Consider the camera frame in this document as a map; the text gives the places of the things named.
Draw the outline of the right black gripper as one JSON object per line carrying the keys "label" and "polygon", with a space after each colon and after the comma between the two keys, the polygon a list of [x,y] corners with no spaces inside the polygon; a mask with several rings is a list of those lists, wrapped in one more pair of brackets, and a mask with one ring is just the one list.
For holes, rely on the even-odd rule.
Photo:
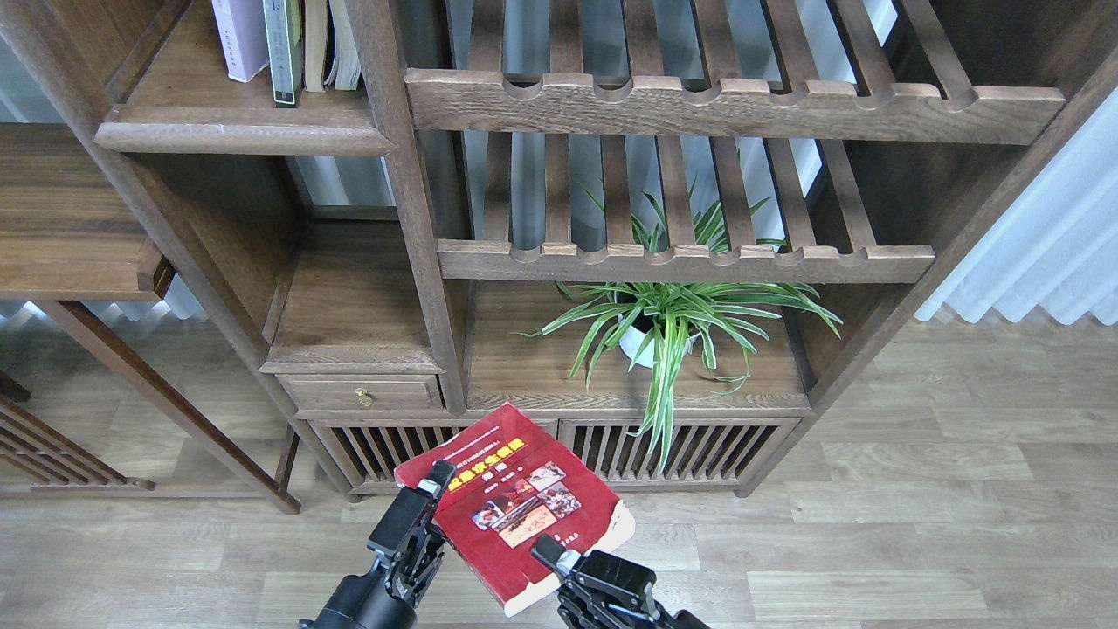
{"label": "right black gripper", "polygon": [[552,570],[563,587],[590,601],[559,594],[556,611],[568,628],[709,628],[686,610],[675,616],[667,612],[651,594],[656,582],[653,570],[625,557],[601,550],[582,555],[548,535],[536,539],[531,557]]}

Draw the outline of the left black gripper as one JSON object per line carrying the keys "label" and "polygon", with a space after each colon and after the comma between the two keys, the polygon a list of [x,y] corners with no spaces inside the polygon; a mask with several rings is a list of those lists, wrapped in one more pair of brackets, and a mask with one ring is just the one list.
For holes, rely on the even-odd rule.
{"label": "left black gripper", "polygon": [[316,619],[300,628],[411,628],[416,608],[442,565],[445,539],[432,526],[455,473],[443,460],[417,488],[404,487],[367,541],[375,565],[363,576],[344,576]]}

